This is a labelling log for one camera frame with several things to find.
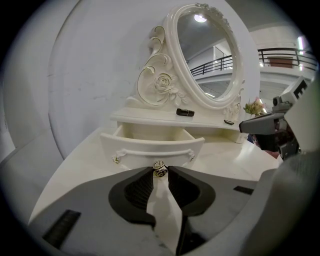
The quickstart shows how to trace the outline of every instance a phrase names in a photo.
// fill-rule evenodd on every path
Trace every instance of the gray surface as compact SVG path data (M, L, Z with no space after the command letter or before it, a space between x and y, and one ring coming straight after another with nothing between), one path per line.
M36 236L43 236L62 213L70 209L81 212L81 216L61 247L67 254L172 255L151 226L127 222L114 212L108 201L114 184L144 169L124 171L77 186L41 212L29 225L30 230Z
M320 178L320 151L299 154L275 172L264 211L241 253L269 254L289 234L310 203Z
M214 188L215 199L213 204L204 214L188 218L192 231L198 233L206 240L213 238L221 232L249 201L251 195L235 191L234 188L242 186L255 189L257 185L256 181L225 178L182 167L177 167L177 169ZM261 194L260 196L264 200L267 200L268 194Z
M272 184L274 170L262 173L253 194L242 211L213 239L193 250L186 256L235 256L238 255L246 237L256 225L264 210Z

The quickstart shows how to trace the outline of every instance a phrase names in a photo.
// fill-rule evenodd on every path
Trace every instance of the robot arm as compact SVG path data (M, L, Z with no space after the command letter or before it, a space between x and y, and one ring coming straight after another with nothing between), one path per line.
M299 144L286 118L286 113L292 113L290 109L304 95L307 87L304 77L300 76L280 96L273 99L272 113L241 122L239 124L240 132L257 135L275 134L274 143L283 159L299 152Z

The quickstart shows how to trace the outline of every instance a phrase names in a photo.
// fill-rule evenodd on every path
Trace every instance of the small drawer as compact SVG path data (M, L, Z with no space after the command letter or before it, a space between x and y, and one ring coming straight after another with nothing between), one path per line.
M100 139L107 161L126 170L153 166L158 160L190 168L205 142L181 127L134 123L123 123L113 135L103 132Z

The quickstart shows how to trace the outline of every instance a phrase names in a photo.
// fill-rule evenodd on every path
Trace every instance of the ceiling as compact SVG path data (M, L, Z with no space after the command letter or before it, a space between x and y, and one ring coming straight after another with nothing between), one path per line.
M198 22L195 14L193 12L181 16L177 25L181 50L187 61L224 39L219 28L213 22L208 22L209 17L205 17L206 22Z

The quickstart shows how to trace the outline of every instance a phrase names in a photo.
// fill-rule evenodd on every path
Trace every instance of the flower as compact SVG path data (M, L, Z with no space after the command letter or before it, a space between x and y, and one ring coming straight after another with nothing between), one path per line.
M188 100L184 92L175 88L176 82L176 76L161 73L154 79L154 83L149 84L148 88L156 93L157 102L170 100L174 101L175 106L178 107L181 102L187 104Z
M246 113L252 115L260 115L263 112L264 104L260 101L260 98L256 97L253 103L245 104L243 108Z

